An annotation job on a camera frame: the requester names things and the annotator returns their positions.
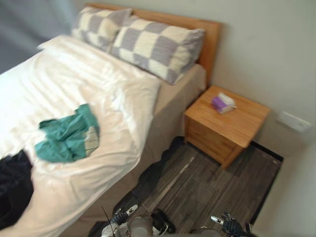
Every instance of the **checkered pillow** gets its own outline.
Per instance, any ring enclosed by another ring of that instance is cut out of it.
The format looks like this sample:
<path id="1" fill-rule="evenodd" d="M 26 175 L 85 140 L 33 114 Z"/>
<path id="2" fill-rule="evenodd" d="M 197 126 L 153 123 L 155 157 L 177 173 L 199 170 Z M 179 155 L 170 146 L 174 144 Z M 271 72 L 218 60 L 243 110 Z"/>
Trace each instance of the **checkered pillow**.
<path id="1" fill-rule="evenodd" d="M 107 52 L 132 9 L 118 11 L 85 7 L 78 16 L 72 35 Z"/>
<path id="2" fill-rule="evenodd" d="M 198 59 L 203 29 L 147 21 L 136 16 L 125 20 L 111 53 L 175 84 Z"/>

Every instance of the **wall outlet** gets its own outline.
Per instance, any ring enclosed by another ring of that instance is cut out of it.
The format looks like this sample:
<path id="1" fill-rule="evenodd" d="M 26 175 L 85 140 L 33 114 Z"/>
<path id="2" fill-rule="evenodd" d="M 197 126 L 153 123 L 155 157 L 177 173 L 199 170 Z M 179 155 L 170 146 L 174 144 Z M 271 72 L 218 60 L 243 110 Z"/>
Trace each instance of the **wall outlet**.
<path id="1" fill-rule="evenodd" d="M 309 122 L 290 115 L 289 113 L 284 111 L 279 113 L 277 120 L 298 132 L 305 132 L 311 127 L 311 124 Z"/>

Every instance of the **gray carpet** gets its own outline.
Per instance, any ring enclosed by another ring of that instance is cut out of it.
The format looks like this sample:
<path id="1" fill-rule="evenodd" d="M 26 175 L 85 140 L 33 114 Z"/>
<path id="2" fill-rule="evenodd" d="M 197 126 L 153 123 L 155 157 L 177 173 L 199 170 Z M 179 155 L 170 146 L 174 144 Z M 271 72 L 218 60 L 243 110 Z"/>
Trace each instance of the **gray carpet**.
<path id="1" fill-rule="evenodd" d="M 176 138 L 162 160 L 150 166 L 138 185 L 116 209 L 138 204 L 131 218 L 163 210 L 178 233 L 208 226 L 221 232 L 210 215 L 231 213 L 241 224 L 251 221 L 281 166 L 264 151 L 249 146 L 226 170 L 210 156 Z M 98 223 L 92 237 L 99 237 L 104 223 Z"/>

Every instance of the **teal cloth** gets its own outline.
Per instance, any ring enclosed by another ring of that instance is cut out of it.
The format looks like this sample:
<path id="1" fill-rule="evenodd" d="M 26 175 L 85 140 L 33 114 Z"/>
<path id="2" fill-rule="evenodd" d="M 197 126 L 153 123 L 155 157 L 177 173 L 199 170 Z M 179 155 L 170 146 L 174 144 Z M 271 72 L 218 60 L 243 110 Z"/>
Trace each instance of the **teal cloth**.
<path id="1" fill-rule="evenodd" d="M 47 138 L 35 145 L 39 158 L 50 162 L 72 162 L 87 157 L 99 146 L 99 124 L 89 105 L 80 105 L 75 112 L 71 116 L 39 123 Z"/>

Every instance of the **drawer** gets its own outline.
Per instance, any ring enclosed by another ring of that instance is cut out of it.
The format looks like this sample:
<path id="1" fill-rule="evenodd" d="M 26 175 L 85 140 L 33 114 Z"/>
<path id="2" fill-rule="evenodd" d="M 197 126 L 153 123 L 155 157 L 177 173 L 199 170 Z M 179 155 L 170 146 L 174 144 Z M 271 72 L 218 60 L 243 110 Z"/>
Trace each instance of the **drawer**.
<path id="1" fill-rule="evenodd" d="M 186 119 L 186 139 L 220 163 L 232 153 L 236 144 L 199 122 Z"/>

